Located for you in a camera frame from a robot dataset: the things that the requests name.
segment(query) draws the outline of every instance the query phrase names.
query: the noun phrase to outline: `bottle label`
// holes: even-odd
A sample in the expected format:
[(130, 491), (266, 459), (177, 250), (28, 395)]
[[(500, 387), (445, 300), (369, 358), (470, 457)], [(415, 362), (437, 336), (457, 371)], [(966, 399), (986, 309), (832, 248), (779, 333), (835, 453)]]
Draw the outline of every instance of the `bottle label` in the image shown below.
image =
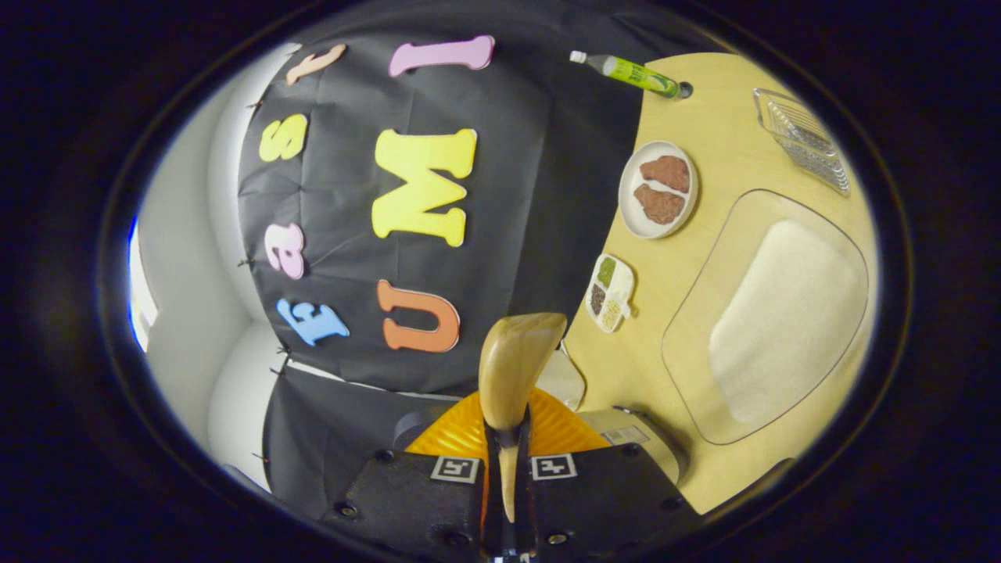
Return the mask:
[(663, 96), (673, 98), (678, 95), (678, 82), (662, 76), (645, 66), (616, 58), (616, 66), (609, 74), (611, 78), (628, 82)]

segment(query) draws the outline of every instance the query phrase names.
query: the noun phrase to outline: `white towel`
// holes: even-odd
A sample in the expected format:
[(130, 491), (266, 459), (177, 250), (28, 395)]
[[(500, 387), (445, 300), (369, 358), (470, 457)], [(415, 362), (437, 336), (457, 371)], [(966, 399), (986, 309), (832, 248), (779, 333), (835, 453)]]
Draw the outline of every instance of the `white towel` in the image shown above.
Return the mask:
[(865, 263), (850, 250), (795, 220), (769, 228), (709, 340), (710, 369), (735, 420), (768, 424), (838, 363), (867, 299)]

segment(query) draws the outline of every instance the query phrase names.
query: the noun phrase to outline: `wooden table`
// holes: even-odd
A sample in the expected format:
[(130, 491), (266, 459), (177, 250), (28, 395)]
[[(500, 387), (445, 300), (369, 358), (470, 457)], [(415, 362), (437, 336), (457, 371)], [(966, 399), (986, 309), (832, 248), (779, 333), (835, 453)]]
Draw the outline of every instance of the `wooden table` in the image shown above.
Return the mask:
[[(798, 168), (758, 123), (752, 90), (788, 90), (750, 61), (733, 54), (696, 53), (648, 66), (686, 80), (695, 94), (672, 101), (646, 93), (636, 146), (674, 142), (698, 169), (701, 194), (687, 224), (675, 233), (646, 240), (634, 236), (616, 214), (605, 251), (631, 264), (637, 316), (614, 334), (603, 333), (582, 301), (565, 344), (587, 381), (580, 411), (614, 405), (650, 414), (691, 456), (679, 489), (706, 512), (752, 484), (783, 459), (800, 455), (836, 413), (865, 357), (878, 296), (875, 238), (864, 190), (849, 170), (852, 192), (844, 197)], [(768, 189), (794, 199), (840, 227), (869, 264), (869, 307), (849, 350), (834, 371), (788, 413), (760, 431), (728, 445), (705, 440), (682, 401), (664, 361), (665, 330), (693, 287), (737, 199)]]

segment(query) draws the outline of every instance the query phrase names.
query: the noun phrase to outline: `green bottle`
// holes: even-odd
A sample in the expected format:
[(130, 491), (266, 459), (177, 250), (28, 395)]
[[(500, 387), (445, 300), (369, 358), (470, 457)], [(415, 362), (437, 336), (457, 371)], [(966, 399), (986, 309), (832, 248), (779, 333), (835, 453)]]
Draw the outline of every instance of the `green bottle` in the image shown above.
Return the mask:
[(687, 98), (692, 95), (692, 85), (688, 82), (679, 84), (663, 74), (658, 74), (643, 65), (626, 59), (612, 55), (589, 55), (584, 51), (571, 51), (570, 60), (586, 63), (609, 78), (651, 90), (666, 98)]

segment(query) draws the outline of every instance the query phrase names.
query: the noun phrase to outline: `plate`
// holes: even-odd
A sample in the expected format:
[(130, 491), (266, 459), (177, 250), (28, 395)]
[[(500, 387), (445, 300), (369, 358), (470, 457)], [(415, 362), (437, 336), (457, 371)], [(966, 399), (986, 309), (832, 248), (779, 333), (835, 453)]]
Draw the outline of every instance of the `plate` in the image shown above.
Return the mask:
[[(677, 156), (685, 160), (685, 163), (688, 164), (690, 182), (688, 193), (672, 189), (657, 180), (643, 179), (643, 174), (640, 173), (640, 165), (651, 160), (657, 160), (661, 156)], [(653, 189), (667, 191), (685, 198), (685, 207), (682, 208), (681, 213), (678, 213), (675, 220), (667, 224), (660, 224), (647, 217), (647, 214), (643, 211), (643, 205), (640, 204), (640, 200), (633, 195), (636, 188), (644, 183), (650, 185)], [(655, 140), (641, 146), (633, 153), (629, 162), (626, 163), (626, 167), (623, 168), (622, 178), (619, 180), (619, 211), (623, 215), (626, 227), (640, 238), (660, 238), (680, 228), (688, 220), (689, 215), (692, 214), (692, 209), (695, 207), (698, 197), (699, 176), (696, 173), (695, 166), (692, 165), (692, 160), (689, 159), (688, 154), (684, 150), (668, 141)]]
[[(606, 259), (612, 260), (614, 269), (612, 276), (606, 284), (601, 277), (602, 264)], [(619, 323), (623, 318), (632, 317), (633, 312), (629, 305), (630, 298), (633, 297), (633, 287), (636, 285), (636, 276), (633, 268), (626, 262), (613, 256), (612, 254), (602, 254), (595, 261), (595, 270), (591, 273), (591, 283), (588, 284), (588, 291), (584, 294), (584, 307), (588, 310), (588, 315), (592, 321), (606, 333), (614, 333), (619, 328)], [(595, 292), (595, 286), (601, 288), (605, 293), (605, 300), (602, 307), (596, 313), (591, 306), (591, 298)]]

